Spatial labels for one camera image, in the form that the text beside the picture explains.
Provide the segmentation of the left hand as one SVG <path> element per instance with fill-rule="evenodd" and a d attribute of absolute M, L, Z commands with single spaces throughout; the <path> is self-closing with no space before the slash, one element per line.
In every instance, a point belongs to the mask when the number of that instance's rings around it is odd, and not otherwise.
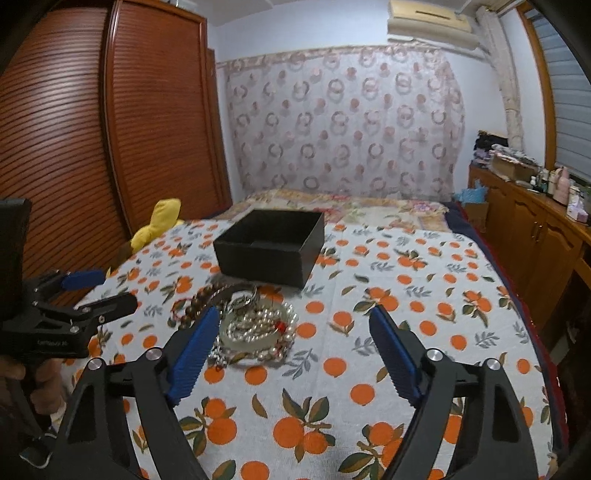
<path fill-rule="evenodd" d="M 42 363 L 36 370 L 35 382 L 37 388 L 30 395 L 35 411 L 40 415 L 52 415 L 63 404 L 61 359 L 50 359 Z M 8 391 L 7 381 L 20 381 L 25 378 L 26 369 L 22 364 L 2 356 L 1 357 L 1 405 L 9 407 L 13 404 Z"/>

